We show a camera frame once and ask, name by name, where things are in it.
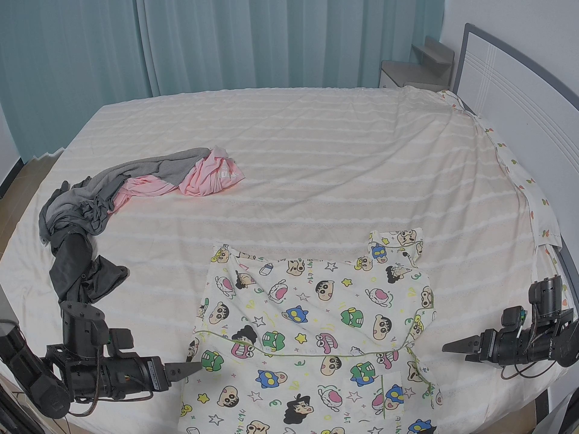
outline white wall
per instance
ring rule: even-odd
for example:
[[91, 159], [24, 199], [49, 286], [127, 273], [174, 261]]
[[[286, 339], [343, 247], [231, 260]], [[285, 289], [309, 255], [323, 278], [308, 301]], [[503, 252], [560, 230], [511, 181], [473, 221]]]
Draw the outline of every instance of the white wall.
[[18, 154], [14, 140], [12, 140], [10, 130], [8, 130], [2, 105], [0, 105], [0, 184], [4, 181], [4, 178], [6, 178], [8, 172], [14, 167], [18, 159], [20, 159], [20, 155]]
[[465, 23], [522, 51], [579, 94], [579, 0], [445, 0], [440, 41], [458, 63]]

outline bed sheet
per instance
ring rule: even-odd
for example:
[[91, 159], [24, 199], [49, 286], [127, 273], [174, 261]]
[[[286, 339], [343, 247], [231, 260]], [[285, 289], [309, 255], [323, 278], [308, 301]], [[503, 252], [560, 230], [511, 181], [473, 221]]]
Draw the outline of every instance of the bed sheet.
[[[101, 108], [40, 185], [0, 262], [34, 352], [62, 339], [53, 257], [38, 238], [38, 213], [52, 191], [125, 161], [214, 145], [236, 160], [243, 181], [203, 198], [133, 198], [94, 240], [98, 254], [130, 269], [96, 305], [109, 326], [132, 329], [141, 355], [185, 358], [215, 242], [268, 258], [349, 259], [373, 229], [420, 226], [419, 267], [438, 314], [416, 348], [444, 395], [438, 431], [472, 432], [561, 372], [556, 365], [536, 380], [502, 381], [492, 367], [441, 352], [446, 342], [498, 328], [504, 308], [527, 305], [534, 266], [552, 263], [537, 262], [526, 200], [484, 131], [413, 87], [204, 92]], [[180, 391], [176, 384], [151, 401], [99, 403], [73, 422], [94, 433], [172, 432]]]

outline bed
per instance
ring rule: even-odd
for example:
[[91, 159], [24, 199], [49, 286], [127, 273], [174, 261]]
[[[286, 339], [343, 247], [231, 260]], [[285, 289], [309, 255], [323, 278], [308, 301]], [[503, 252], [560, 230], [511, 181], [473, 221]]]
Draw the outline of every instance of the bed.
[[[202, 198], [133, 198], [94, 240], [98, 254], [130, 269], [96, 306], [109, 326], [132, 330], [139, 354], [185, 358], [215, 242], [267, 258], [355, 259], [373, 229], [422, 227], [419, 266], [430, 276], [437, 317], [416, 351], [444, 395], [438, 431], [472, 432], [533, 400], [561, 375], [558, 365], [538, 379], [502, 381], [493, 367], [441, 352], [444, 343], [498, 328], [504, 308], [528, 306], [536, 279], [561, 273], [566, 307], [574, 303], [570, 252], [577, 246], [568, 245], [563, 268], [551, 245], [556, 223], [551, 238], [535, 233], [530, 205], [537, 201], [513, 183], [486, 131], [485, 120], [502, 124], [486, 114], [493, 89], [484, 87], [487, 102], [473, 101], [477, 87], [493, 84], [493, 71], [469, 74], [468, 52], [478, 50], [469, 33], [456, 93], [481, 119], [451, 93], [413, 87], [217, 91], [102, 107], [40, 185], [0, 262], [2, 286], [32, 350], [43, 355], [46, 344], [62, 339], [48, 276], [53, 257], [38, 238], [38, 213], [52, 191], [128, 160], [218, 145], [236, 160], [243, 181]], [[485, 74], [479, 79], [474, 71]], [[501, 136], [509, 131], [507, 124]], [[546, 170], [533, 167], [525, 147], [515, 151], [543, 187]], [[545, 185], [545, 198], [557, 211], [553, 188]], [[5, 367], [2, 373], [11, 379]], [[180, 390], [176, 384], [151, 401], [99, 403], [91, 416], [72, 421], [95, 434], [173, 432]]]

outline curtain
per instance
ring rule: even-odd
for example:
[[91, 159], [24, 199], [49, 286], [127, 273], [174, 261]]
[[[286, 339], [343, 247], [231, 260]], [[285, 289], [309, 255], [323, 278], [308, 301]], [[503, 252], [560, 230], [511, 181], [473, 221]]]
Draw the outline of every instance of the curtain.
[[0, 102], [26, 161], [105, 104], [248, 87], [377, 87], [444, 0], [0, 0]]

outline headboard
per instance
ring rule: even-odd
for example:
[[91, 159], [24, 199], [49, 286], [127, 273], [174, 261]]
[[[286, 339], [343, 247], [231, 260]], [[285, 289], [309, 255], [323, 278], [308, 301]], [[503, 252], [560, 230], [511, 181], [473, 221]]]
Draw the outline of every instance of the headboard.
[[579, 304], [579, 97], [472, 24], [464, 26], [453, 92], [471, 112], [500, 126], [503, 140], [545, 192], [561, 228], [559, 258]]

